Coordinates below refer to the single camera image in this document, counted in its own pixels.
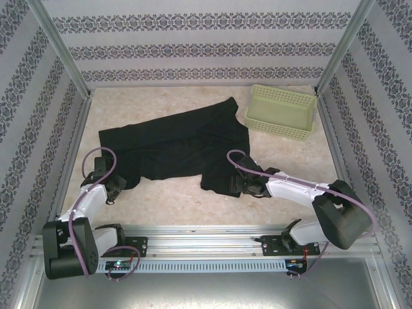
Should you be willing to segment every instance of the black cloth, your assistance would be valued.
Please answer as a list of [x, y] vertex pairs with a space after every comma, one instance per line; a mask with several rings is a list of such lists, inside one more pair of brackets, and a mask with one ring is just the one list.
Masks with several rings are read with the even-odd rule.
[[227, 161], [231, 149], [249, 154], [248, 129], [235, 117], [234, 98], [140, 124], [99, 131], [102, 147], [117, 155], [117, 173], [132, 189], [140, 177], [150, 180], [202, 175], [201, 188], [239, 197], [229, 191], [231, 176], [238, 175]]

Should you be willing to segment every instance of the floor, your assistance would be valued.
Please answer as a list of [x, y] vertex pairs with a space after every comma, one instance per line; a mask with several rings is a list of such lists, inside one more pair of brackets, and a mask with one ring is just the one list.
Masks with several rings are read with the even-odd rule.
[[[313, 94], [310, 86], [280, 88]], [[100, 146], [98, 131], [202, 108], [230, 96], [236, 99], [236, 116], [244, 124], [250, 87], [96, 89], [62, 212], [69, 209], [79, 194], [83, 180], [81, 161], [89, 150]], [[319, 115], [315, 132], [303, 142], [252, 130], [249, 136], [251, 157], [263, 169], [276, 167], [314, 182], [332, 183], [337, 179]], [[90, 158], [86, 174], [92, 168]], [[283, 225], [314, 216], [313, 210], [281, 198], [231, 198], [203, 191], [200, 180], [201, 176], [159, 181], [142, 178], [136, 188], [123, 191], [114, 205], [103, 206], [93, 224]]]

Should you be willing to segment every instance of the green basket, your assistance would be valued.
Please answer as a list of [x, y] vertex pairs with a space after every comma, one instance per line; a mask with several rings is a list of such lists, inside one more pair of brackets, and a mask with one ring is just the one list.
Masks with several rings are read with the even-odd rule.
[[252, 102], [246, 109], [249, 129], [304, 140], [315, 130], [317, 99], [273, 87], [253, 85]]

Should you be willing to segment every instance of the metal bar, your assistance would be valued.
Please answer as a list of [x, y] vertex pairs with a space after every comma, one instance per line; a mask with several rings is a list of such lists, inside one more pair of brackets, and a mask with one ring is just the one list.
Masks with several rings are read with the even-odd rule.
[[343, 161], [341, 150], [333, 132], [332, 123], [330, 122], [328, 112], [326, 111], [325, 101], [323, 97], [319, 96], [318, 103], [319, 116], [321, 117], [324, 133], [326, 135], [326, 140], [328, 141], [330, 154], [332, 156], [333, 164], [335, 166], [336, 174], [339, 179], [344, 180], [346, 183], [350, 183], [348, 172], [346, 171], [345, 164]]
[[356, 36], [361, 24], [365, 20], [365, 17], [369, 13], [372, 5], [375, 3], [374, 0], [362, 0], [356, 11], [353, 13], [351, 20], [349, 21], [348, 26], [346, 27], [341, 40], [336, 46], [335, 51], [332, 54], [332, 57], [329, 60], [329, 63], [326, 65], [321, 78], [316, 86], [316, 93], [322, 94], [333, 74], [336, 72], [336, 69], [339, 66], [344, 54], [348, 50], [353, 38]]
[[41, 28], [49, 38], [51, 45], [54, 47], [57, 55], [60, 57], [64, 67], [68, 71], [71, 79], [75, 83], [77, 89], [82, 93], [82, 97], [86, 98], [90, 92], [82, 73], [76, 65], [73, 57], [66, 44], [64, 43], [59, 31], [52, 18], [50, 17], [42, 0], [27, 0], [28, 6], [34, 13]]
[[29, 260], [24, 271], [23, 282], [21, 283], [14, 309], [32, 309], [39, 292], [41, 281], [44, 277], [44, 262], [42, 256]]
[[61, 184], [58, 188], [56, 193], [55, 203], [53, 205], [53, 209], [51, 210], [50, 214], [50, 221], [53, 221], [56, 216], [60, 214], [61, 209], [63, 208], [64, 199], [66, 197], [66, 193], [69, 187], [69, 182], [71, 178], [71, 174], [73, 172], [73, 168], [75, 166], [76, 156], [79, 151], [80, 142], [82, 141], [84, 128], [86, 127], [86, 121], [88, 119], [90, 106], [91, 106], [91, 98], [85, 98], [85, 103], [83, 104], [82, 111], [80, 112], [80, 120], [77, 123], [77, 128], [75, 132], [75, 138], [72, 142], [69, 154], [68, 154], [68, 161], [64, 166], [64, 171], [62, 174]]
[[[116, 274], [125, 274], [129, 269], [113, 270]], [[141, 260], [136, 273], [142, 274], [204, 274], [229, 272], [286, 272], [284, 259], [240, 259], [240, 260], [206, 260], [206, 261], [150, 261]], [[100, 260], [96, 273], [107, 273], [106, 261]]]
[[[280, 235], [277, 225], [256, 226], [125, 226], [126, 236], [148, 238], [145, 260], [235, 260], [298, 259], [302, 256], [265, 257], [261, 244], [254, 241], [262, 235]], [[375, 237], [359, 239], [348, 250], [330, 245], [325, 258], [369, 258], [381, 254]], [[42, 238], [37, 236], [32, 258], [42, 255]]]
[[380, 308], [400, 309], [383, 257], [373, 256], [365, 260]]

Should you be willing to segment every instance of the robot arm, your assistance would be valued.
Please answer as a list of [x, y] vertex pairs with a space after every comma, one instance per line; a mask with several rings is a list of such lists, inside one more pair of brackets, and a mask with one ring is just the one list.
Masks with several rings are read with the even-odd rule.
[[[107, 173], [106, 163], [107, 158], [95, 159], [95, 170], [82, 183], [79, 197], [84, 192], [87, 194], [74, 210], [73, 231], [88, 274], [96, 272], [100, 256], [116, 245], [123, 245], [126, 238], [122, 227], [117, 224], [92, 228], [96, 213], [105, 203], [113, 202], [126, 184], [121, 177], [113, 175], [103, 184], [92, 187], [93, 183]], [[69, 217], [74, 206], [75, 204], [59, 219], [48, 222], [43, 227], [44, 266], [49, 279], [84, 274], [68, 228]]]
[[[263, 172], [249, 156], [244, 156], [237, 162], [240, 166], [257, 172]], [[286, 198], [315, 211], [316, 217], [312, 220], [297, 220], [283, 233], [283, 245], [293, 250], [295, 244], [330, 241], [336, 247], [348, 249], [362, 233], [372, 224], [371, 218], [358, 206], [330, 193], [316, 189], [325, 187], [359, 200], [351, 187], [341, 180], [332, 184], [312, 183], [313, 188], [287, 180], [278, 180], [256, 174], [245, 173], [239, 170], [240, 176], [231, 181], [232, 192], [251, 194], [257, 198]], [[277, 174], [281, 178], [289, 178], [279, 169], [269, 168], [266, 174]], [[306, 182], [294, 178], [297, 182]]]

